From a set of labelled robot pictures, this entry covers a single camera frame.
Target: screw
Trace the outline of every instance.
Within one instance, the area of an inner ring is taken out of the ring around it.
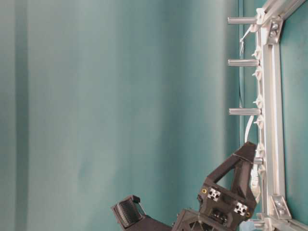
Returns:
[[[273,30],[277,30],[278,29],[278,24],[277,23],[273,23],[272,25],[271,25],[271,28],[273,29]]]
[[[275,30],[272,30],[270,33],[269,33],[270,37],[275,37],[277,35],[276,31]]]
[[[280,216],[282,216],[282,215],[285,214],[285,210],[284,210],[284,209],[279,209],[278,212],[279,212],[279,215],[280,215]]]

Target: teal backdrop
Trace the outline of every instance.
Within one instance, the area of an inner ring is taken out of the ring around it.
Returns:
[[[239,146],[237,0],[3,0],[0,230],[166,224]]]
[[[308,225],[308,1],[285,22],[281,39],[286,199],[293,217]]]

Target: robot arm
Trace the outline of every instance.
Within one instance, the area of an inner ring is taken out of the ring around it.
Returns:
[[[252,217],[257,205],[249,187],[256,146],[245,143],[205,179],[198,194],[199,211],[184,209],[173,227],[145,215],[140,199],[130,196],[112,207],[124,231],[235,231]],[[217,184],[234,169],[231,189]]]

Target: silver cylindrical peg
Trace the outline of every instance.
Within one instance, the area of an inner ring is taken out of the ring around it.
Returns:
[[[228,17],[228,24],[255,24],[257,19],[254,17]]]
[[[229,59],[228,66],[259,66],[260,61],[256,59]]]
[[[259,108],[229,108],[229,115],[233,116],[258,116],[261,114]]]

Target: black textured pad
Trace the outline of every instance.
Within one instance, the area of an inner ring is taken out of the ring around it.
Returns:
[[[117,212],[119,219],[121,219],[121,223],[125,228],[142,219],[136,205],[130,199],[119,202],[115,206],[115,211]]]

